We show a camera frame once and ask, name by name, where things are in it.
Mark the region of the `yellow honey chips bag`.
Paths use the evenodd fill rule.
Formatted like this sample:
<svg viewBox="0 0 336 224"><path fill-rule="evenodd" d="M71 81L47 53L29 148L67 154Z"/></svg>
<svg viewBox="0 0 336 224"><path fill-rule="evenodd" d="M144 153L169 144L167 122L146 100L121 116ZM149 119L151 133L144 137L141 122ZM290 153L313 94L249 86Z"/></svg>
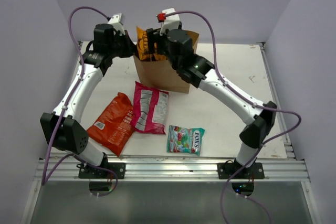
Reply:
<svg viewBox="0 0 336 224"><path fill-rule="evenodd" d="M164 55L161 55L157 52L157 43L154 42L152 45L154 46L154 53L150 53L150 43L148 38L148 32L153 31L153 33L158 33L160 31L159 28L152 29L149 28L147 30L143 30L139 26L136 27L137 31L137 50L138 54L137 57L140 61L166 61L167 58Z"/></svg>

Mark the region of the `brown paper bag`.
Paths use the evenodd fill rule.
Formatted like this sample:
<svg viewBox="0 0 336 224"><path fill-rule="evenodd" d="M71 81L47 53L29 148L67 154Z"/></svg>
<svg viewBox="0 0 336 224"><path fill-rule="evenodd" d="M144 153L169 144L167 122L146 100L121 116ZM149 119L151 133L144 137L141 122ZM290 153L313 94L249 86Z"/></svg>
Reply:
<svg viewBox="0 0 336 224"><path fill-rule="evenodd" d="M133 59L139 80L143 85L160 90L189 93L191 85L178 76L168 60L140 61L137 56Z"/></svg>

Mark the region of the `pink snack bag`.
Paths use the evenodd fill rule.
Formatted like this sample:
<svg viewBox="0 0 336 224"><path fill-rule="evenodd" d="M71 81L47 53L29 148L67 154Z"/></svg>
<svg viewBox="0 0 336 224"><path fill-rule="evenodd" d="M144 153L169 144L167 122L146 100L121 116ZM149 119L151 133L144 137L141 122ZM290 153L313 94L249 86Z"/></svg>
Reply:
<svg viewBox="0 0 336 224"><path fill-rule="evenodd" d="M165 134L169 93L135 83L133 118L135 131L144 134Z"/></svg>

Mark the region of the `orange red snack bag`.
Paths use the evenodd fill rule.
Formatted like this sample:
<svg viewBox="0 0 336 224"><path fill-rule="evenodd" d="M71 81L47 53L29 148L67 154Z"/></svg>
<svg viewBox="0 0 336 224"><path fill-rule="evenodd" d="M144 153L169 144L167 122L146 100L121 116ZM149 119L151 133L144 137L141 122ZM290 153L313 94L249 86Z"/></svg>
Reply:
<svg viewBox="0 0 336 224"><path fill-rule="evenodd" d="M130 99L126 94L119 92L87 129L88 135L116 156L120 156L134 132L132 117L133 105Z"/></svg>

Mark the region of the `green Fox's candy bag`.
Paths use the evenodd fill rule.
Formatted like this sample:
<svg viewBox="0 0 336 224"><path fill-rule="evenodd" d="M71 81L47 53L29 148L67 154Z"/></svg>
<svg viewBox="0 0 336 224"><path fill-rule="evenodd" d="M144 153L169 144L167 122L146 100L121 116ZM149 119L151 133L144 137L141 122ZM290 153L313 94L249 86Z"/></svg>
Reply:
<svg viewBox="0 0 336 224"><path fill-rule="evenodd" d="M167 152L200 156L204 133L205 130L201 127L185 128L170 125L167 135Z"/></svg>

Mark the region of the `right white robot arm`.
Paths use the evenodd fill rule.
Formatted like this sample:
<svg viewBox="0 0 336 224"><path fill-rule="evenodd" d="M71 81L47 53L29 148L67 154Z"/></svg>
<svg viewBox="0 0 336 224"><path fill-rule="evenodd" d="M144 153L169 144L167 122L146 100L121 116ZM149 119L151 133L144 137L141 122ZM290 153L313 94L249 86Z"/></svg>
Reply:
<svg viewBox="0 0 336 224"><path fill-rule="evenodd" d="M242 142L235 158L234 172L246 178L253 171L256 153L275 124L277 105L253 99L216 72L215 65L194 53L193 41L185 30L147 29L150 53L164 55L173 70L185 82L217 98L231 109L244 123L239 135Z"/></svg>

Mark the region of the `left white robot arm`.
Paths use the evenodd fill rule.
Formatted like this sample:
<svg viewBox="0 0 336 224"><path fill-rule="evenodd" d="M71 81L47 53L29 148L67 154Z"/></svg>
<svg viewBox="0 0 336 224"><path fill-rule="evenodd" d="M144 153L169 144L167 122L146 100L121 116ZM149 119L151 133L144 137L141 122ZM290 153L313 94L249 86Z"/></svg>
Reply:
<svg viewBox="0 0 336 224"><path fill-rule="evenodd" d="M109 165L103 161L104 153L89 142L80 122L89 98L113 59L132 57L136 46L120 22L96 25L92 45L93 49L83 54L66 95L51 113L42 114L40 123L48 144L77 155L91 164L92 174L104 178L109 172Z"/></svg>

